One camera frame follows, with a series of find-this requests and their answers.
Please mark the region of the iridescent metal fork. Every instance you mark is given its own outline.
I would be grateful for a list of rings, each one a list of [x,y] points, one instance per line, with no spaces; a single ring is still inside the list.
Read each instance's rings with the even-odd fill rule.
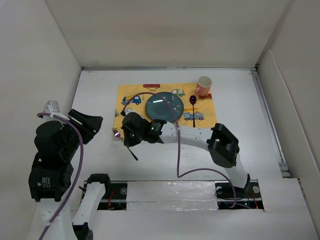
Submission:
[[[125,143],[124,138],[122,137],[121,133],[118,131],[118,129],[117,129],[115,126],[112,127],[112,132],[113,132],[113,135],[114,135],[117,139],[121,140],[121,141],[123,142],[123,144]],[[125,144],[124,144],[124,146],[129,150],[129,152],[131,153],[131,155],[133,156],[133,158],[134,158],[136,161],[138,161],[137,156],[130,150],[130,148],[129,148],[128,146],[126,146]]]

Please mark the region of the dark teal ceramic plate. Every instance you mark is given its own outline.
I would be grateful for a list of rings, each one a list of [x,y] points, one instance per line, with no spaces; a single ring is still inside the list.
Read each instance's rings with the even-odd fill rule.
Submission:
[[[146,102],[145,110],[151,120],[164,120],[174,123],[184,112],[182,99],[171,92],[159,92]]]

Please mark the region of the iridescent purple metal spoon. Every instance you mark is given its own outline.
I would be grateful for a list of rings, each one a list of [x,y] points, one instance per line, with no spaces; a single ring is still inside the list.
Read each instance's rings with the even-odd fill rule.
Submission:
[[[193,127],[196,127],[196,123],[195,123],[195,104],[197,102],[197,97],[195,95],[191,95],[189,98],[189,102],[192,105],[192,124]]]

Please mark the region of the yellow vehicle-print cloth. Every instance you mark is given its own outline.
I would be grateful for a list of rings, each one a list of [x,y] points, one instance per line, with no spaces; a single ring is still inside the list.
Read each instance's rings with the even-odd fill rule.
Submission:
[[[135,112],[146,120],[150,121],[146,113],[147,100],[152,96],[151,93],[169,92],[179,96],[184,104],[182,116],[178,119],[180,126],[193,127],[193,107],[189,101],[191,95],[195,95],[195,83],[141,83],[120,85],[117,89],[116,108],[114,127],[118,129],[124,137],[121,129],[124,117],[122,110]],[[217,122],[212,94],[209,92],[205,96],[197,96],[194,105],[195,126],[199,128],[211,128]]]

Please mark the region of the pink ceramic mug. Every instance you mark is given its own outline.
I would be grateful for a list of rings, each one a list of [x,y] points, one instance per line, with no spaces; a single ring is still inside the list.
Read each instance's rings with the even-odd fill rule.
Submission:
[[[205,96],[209,93],[212,86],[212,80],[208,76],[201,76],[197,80],[195,94],[198,96]]]

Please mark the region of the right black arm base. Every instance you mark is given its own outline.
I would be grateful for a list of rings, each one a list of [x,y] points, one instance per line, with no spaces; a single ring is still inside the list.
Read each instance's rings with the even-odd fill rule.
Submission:
[[[249,183],[248,190],[235,187],[235,195],[227,181],[215,182],[215,193],[219,210],[263,210],[263,200],[257,180]]]

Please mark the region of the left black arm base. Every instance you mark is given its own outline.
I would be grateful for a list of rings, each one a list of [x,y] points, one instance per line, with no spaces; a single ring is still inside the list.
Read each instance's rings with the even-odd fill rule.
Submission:
[[[105,176],[94,177],[96,182],[107,183],[107,192],[100,200],[97,209],[101,211],[120,211],[127,209],[128,183],[125,181],[108,182]]]

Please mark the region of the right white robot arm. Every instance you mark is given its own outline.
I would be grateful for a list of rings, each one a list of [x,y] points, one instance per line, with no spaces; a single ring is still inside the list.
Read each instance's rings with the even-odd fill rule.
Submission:
[[[187,145],[208,151],[212,161],[225,169],[231,181],[231,191],[237,197],[249,192],[250,175],[240,160],[239,140],[228,128],[217,123],[212,128],[179,126],[165,120],[151,122],[136,112],[125,113],[122,120],[124,145],[133,147],[141,142],[150,144]]]

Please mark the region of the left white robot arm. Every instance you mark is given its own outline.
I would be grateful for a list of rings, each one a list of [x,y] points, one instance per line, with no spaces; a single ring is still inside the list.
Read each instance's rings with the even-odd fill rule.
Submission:
[[[64,115],[54,100],[49,100],[37,116],[51,118],[35,131],[37,153],[28,178],[31,197],[37,203],[44,224],[39,238],[92,240],[98,206],[113,193],[109,175],[90,175],[81,188],[83,198],[75,215],[71,214],[68,201],[80,177],[84,146],[99,132],[103,118],[74,109]]]

